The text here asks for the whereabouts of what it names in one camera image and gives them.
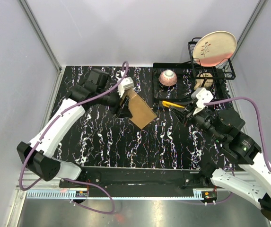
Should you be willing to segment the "yellow black utility knife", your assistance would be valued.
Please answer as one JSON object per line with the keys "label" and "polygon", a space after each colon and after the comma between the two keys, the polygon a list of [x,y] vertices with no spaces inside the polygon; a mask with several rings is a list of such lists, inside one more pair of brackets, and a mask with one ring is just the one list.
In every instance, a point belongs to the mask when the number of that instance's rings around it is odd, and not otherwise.
{"label": "yellow black utility knife", "polygon": [[171,103],[168,101],[161,101],[161,104],[162,104],[162,106],[167,107],[167,108],[170,108],[170,107],[185,108],[182,105]]}

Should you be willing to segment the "brown cardboard express box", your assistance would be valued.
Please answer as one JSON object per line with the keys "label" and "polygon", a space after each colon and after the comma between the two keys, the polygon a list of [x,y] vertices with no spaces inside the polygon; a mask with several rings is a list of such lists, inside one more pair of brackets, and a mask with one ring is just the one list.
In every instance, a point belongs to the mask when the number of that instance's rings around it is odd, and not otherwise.
{"label": "brown cardboard express box", "polygon": [[140,129],[156,118],[150,106],[133,89],[128,90],[126,96],[129,98],[128,109],[132,114],[130,120]]}

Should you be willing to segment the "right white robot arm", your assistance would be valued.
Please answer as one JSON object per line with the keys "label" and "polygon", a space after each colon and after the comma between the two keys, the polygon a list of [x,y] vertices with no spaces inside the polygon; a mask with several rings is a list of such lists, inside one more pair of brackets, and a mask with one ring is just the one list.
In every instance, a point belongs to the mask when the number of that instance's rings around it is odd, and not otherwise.
{"label": "right white robot arm", "polygon": [[171,111],[180,123],[188,123],[205,132],[222,144],[222,152],[228,155],[239,167],[254,178],[254,186],[229,175],[215,164],[207,163],[198,173],[201,186],[214,185],[229,190],[256,206],[271,222],[271,165],[266,163],[261,147],[241,129],[245,121],[234,109],[220,110],[215,118],[209,110],[195,113],[195,104],[172,105]]}

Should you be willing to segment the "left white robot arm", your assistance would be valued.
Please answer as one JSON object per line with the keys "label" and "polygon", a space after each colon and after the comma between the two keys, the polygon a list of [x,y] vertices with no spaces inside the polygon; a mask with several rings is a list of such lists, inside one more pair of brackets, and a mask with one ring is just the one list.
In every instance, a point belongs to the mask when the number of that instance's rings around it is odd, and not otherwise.
{"label": "left white robot arm", "polygon": [[106,89],[110,74],[99,69],[93,69],[79,82],[73,85],[58,111],[44,128],[28,143],[21,142],[17,152],[23,167],[32,171],[40,179],[50,181],[55,177],[68,178],[75,187],[81,187],[86,182],[86,176],[81,167],[72,162],[54,158],[54,153],[63,137],[73,124],[94,105],[108,106],[117,117],[131,117],[130,112],[120,114],[123,95],[134,88],[132,78],[126,71],[121,72],[122,78],[113,87]]}

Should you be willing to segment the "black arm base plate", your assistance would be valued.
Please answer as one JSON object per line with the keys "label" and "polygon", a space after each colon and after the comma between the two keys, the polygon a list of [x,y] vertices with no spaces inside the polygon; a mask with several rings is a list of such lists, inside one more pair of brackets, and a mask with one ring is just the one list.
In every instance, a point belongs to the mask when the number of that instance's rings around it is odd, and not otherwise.
{"label": "black arm base plate", "polygon": [[82,167],[78,181],[95,183],[101,187],[110,185],[172,185],[175,188],[213,187],[211,177],[218,167],[207,163],[202,170]]}

